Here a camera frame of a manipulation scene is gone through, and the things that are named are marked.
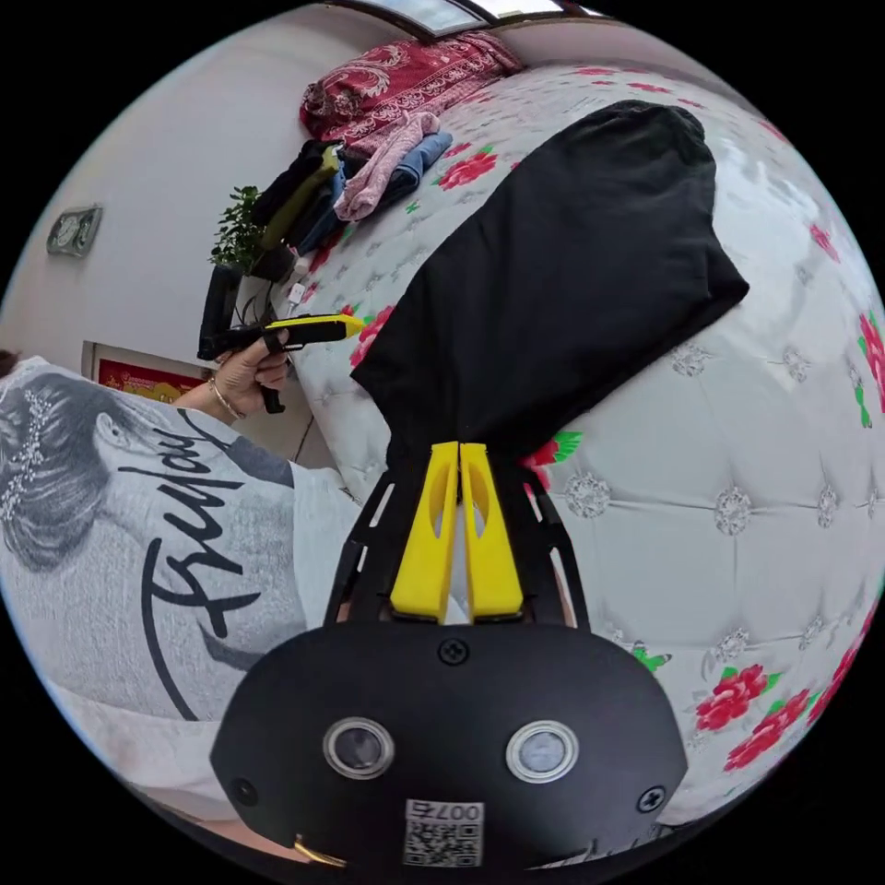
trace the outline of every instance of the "pink towel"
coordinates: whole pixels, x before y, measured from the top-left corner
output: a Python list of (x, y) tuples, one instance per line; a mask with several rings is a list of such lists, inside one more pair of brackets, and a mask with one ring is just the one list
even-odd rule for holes
[(342, 221), (360, 221), (378, 206), (390, 176), (405, 155), (416, 148), (424, 136), (440, 131), (439, 117), (421, 111), (409, 114), (394, 132), (372, 154), (372, 158), (344, 186), (344, 193), (336, 200), (335, 214)]

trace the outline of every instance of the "window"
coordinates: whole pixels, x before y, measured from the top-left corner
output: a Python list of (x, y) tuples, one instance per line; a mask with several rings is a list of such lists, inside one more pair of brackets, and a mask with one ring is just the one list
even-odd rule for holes
[(555, 0), (473, 0), (473, 2), (495, 18), (534, 16), (539, 12), (562, 15), (562, 7)]
[(607, 18), (580, 0), (325, 0), (383, 18), (421, 41), (532, 18)]
[(354, 3), (342, 3), (342, 6), (365, 7), (375, 6), (379, 11), (393, 13), (395, 17), (417, 25), (420, 30), (428, 31), (434, 37), (452, 33), (457, 30), (479, 28), (486, 22), (479, 16), (467, 12), (450, 0), (359, 0)]

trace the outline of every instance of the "hand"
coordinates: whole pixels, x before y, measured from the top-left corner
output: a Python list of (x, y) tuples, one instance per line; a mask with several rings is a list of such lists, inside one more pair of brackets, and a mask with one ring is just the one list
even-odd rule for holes
[[(280, 344), (286, 343), (288, 335), (285, 329), (279, 333)], [(287, 361), (285, 353), (271, 355), (262, 338), (240, 353), (218, 357), (221, 368), (216, 372), (215, 386), (238, 412), (252, 415), (265, 407), (262, 387), (282, 390), (285, 386)]]

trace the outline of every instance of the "hair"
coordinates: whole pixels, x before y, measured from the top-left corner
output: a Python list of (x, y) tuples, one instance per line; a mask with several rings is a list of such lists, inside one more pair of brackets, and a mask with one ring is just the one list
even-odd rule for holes
[[(17, 364), (17, 356), (0, 351), (0, 378)], [(104, 503), (111, 475), (95, 445), (99, 415), (129, 432), (139, 433), (140, 426), (119, 395), (85, 379), (41, 372), (9, 382), (0, 404), (0, 492), (21, 470), (16, 455), (28, 438), (34, 397), (45, 409), (41, 459), (2, 530), (6, 547), (26, 568), (50, 572), (80, 550)]]
[(18, 354), (9, 350), (0, 350), (0, 379), (11, 375), (16, 366), (18, 366)]

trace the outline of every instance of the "floral bedspread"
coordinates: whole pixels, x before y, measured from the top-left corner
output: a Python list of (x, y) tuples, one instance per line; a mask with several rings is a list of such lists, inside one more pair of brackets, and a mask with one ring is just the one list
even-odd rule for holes
[(595, 631), (653, 670), (676, 711), (690, 768), (662, 820), (679, 824), (755, 785), (817, 720), (885, 573), (885, 316), (842, 215), (785, 137), (639, 69), (557, 65), (503, 80), (442, 116), (454, 144), (414, 198), (317, 255), (299, 310), (367, 325), (296, 366), (364, 500), (389, 435), (349, 373), (416, 269), (530, 151), (628, 98), (677, 103), (703, 123), (714, 225), (750, 293), (531, 465), (571, 534)]

